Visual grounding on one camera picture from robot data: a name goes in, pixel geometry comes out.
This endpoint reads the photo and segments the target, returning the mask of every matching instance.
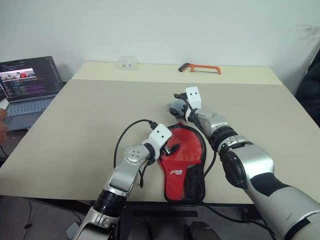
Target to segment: table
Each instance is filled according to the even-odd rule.
[[[113,170],[113,152],[130,123],[147,118],[176,123],[166,104],[173,93],[199,88],[203,106],[228,119],[247,139],[265,148],[275,175],[320,202],[320,130],[269,67],[223,66],[222,75],[178,72],[178,65],[140,64],[119,70],[113,63],[85,62],[0,168],[0,195],[95,200]],[[141,123],[118,150],[138,145],[151,132]],[[206,167],[213,153],[207,146]],[[165,202],[163,173],[148,167],[144,187],[130,201]],[[208,203],[251,204],[231,186],[217,161],[207,175]]]

